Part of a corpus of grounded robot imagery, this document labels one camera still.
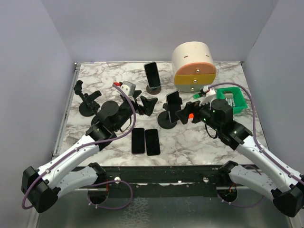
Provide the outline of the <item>black phone stand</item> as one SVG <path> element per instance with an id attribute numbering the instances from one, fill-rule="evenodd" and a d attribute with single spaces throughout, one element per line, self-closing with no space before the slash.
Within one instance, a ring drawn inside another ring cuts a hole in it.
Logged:
<path id="1" fill-rule="evenodd" d="M 85 117 L 91 117 L 98 113 L 100 105 L 95 101 L 96 98 L 100 97 L 102 94 L 99 90 L 93 92 L 92 94 L 85 93 Z"/>
<path id="2" fill-rule="evenodd" d="M 171 123 L 170 120 L 169 120 L 169 115 L 168 115 L 168 110 L 167 110 L 167 103 L 165 103 L 162 107 L 163 107 L 163 109 L 165 109 L 165 111 L 161 112 L 158 115 L 158 118 L 157 118 L 158 125 L 161 128 L 167 129 L 167 130 L 174 128 L 179 120 L 175 123 Z"/>
<path id="3" fill-rule="evenodd" d="M 90 106 L 90 102 L 88 101 L 88 93 L 82 93 L 82 84 L 83 81 L 78 80 L 73 88 L 75 95 L 79 96 L 82 100 L 81 104 L 79 105 L 79 112 L 84 117 L 90 117 L 94 115 L 92 108 Z"/>

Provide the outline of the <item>purple smartphone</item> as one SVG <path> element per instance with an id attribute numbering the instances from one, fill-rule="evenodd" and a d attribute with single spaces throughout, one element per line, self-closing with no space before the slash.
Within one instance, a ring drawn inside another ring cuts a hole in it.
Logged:
<path id="1" fill-rule="evenodd" d="M 132 154 L 144 154 L 145 153 L 145 129 L 134 128 L 132 130 Z"/>

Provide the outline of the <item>tall black smartphone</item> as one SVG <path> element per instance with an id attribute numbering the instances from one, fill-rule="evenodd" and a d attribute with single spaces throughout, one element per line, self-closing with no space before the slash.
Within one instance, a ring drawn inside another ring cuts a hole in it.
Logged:
<path id="1" fill-rule="evenodd" d="M 148 156 L 160 155 L 160 142 L 157 129 L 145 130 L 146 153 Z"/>

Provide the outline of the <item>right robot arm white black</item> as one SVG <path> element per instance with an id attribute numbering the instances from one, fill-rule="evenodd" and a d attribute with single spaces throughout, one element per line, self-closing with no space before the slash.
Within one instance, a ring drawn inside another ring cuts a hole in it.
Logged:
<path id="1" fill-rule="evenodd" d="M 203 122 L 217 132 L 225 145 L 247 157 L 263 172 L 261 175 L 248 171 L 241 165 L 228 162 L 218 174 L 219 182 L 228 186 L 241 184 L 270 199 L 284 215 L 295 217 L 304 206 L 304 176 L 294 170 L 267 148 L 262 146 L 244 125 L 233 119 L 233 110 L 224 99 L 210 104 L 188 102 L 176 112 L 183 124 L 193 114 L 192 123 Z"/>

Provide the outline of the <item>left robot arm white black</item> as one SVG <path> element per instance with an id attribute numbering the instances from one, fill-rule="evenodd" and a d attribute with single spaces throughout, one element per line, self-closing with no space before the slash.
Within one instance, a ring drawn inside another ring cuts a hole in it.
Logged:
<path id="1" fill-rule="evenodd" d="M 131 133 L 131 130 L 128 130 L 123 135 L 116 135 L 128 120 L 135 123 L 137 114 L 150 116 L 158 101 L 157 98 L 147 99 L 141 96 L 142 105 L 139 105 L 136 98 L 141 93 L 140 90 L 136 90 L 135 95 L 131 97 L 121 89 L 118 92 L 123 103 L 118 105 L 112 100 L 104 102 L 90 128 L 67 151 L 36 169 L 29 166 L 23 171 L 23 209 L 34 208 L 36 212 L 42 213 L 50 209 L 61 196 L 75 189 L 89 185 L 98 188 L 104 184 L 106 174 L 97 163 L 91 163 L 80 171 L 73 170 L 112 141 Z"/>

